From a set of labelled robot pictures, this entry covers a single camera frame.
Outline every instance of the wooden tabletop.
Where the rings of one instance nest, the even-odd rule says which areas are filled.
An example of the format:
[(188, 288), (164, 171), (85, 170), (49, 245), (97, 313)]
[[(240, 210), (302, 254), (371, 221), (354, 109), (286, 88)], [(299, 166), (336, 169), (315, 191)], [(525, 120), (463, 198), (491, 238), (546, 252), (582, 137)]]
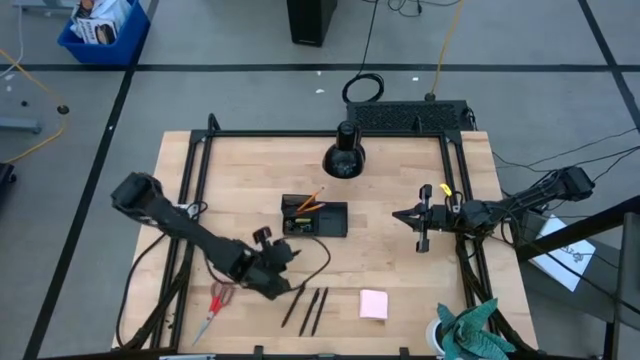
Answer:
[[(154, 176), (165, 195), (177, 199), (188, 132), (164, 135)], [(463, 133), (469, 176), (476, 199), (500, 199), (500, 187), (487, 134)], [(212, 283), (202, 252), (197, 249), (191, 273), (180, 352), (251, 353), (263, 345), (266, 353), (397, 354), (408, 347), (413, 355), (432, 354), (425, 342), (427, 324), (436, 318), (437, 303), (455, 313), (465, 308), (462, 279), (454, 253), (454, 236), (430, 232), (431, 249), (415, 252), (416, 233), (391, 216), (418, 202), (418, 190), (434, 185), (432, 203), (443, 203), (438, 185), (445, 182), (439, 145), (426, 138), (364, 138), (367, 162), (362, 175), (339, 180), (321, 167), (324, 152), (332, 138), (215, 138), (208, 169), (204, 200), (209, 209), (200, 224), (214, 234), (238, 238), (252, 244), (251, 234), (270, 226), (274, 238), (280, 237), (282, 194), (311, 194), (324, 186), (320, 201), (349, 203), (347, 238), (323, 238), (331, 251), (331, 264), (314, 278), (300, 299), (288, 325), (280, 323), (294, 297), (293, 293), (269, 301), (260, 294), (239, 289), (231, 304), (222, 309), (195, 345), (195, 334), (205, 318)], [(450, 148), (460, 188), (455, 152)], [(199, 167), (196, 157), (191, 184), (193, 199)], [(136, 257), (158, 232), (142, 227)], [(302, 252), (283, 274), (293, 286), (300, 283), (325, 261), (318, 244), (308, 239), (289, 241)], [(121, 325), (129, 339), (157, 302), (169, 241), (154, 249), (133, 276), (127, 307)], [(505, 244), (484, 243), (493, 294), (499, 308), (521, 337), (537, 347), (515, 252)], [(310, 336), (315, 318), (303, 337), (298, 332), (315, 288), (329, 287), (318, 331)], [(386, 291), (389, 295), (387, 321), (359, 319), (361, 289)], [(173, 326), (173, 310), (165, 320), (163, 344)]]

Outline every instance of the blue bin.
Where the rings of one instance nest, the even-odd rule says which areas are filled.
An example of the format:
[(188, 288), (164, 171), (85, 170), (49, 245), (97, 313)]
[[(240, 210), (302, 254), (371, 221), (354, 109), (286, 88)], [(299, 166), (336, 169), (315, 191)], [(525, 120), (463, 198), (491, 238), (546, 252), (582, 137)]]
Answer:
[(83, 64), (129, 65), (138, 43), (149, 28), (149, 19), (138, 0), (127, 1), (131, 4), (131, 12), (120, 28), (116, 42), (113, 44), (85, 44), (71, 31), (73, 24), (71, 20), (58, 37), (58, 44), (66, 47)]

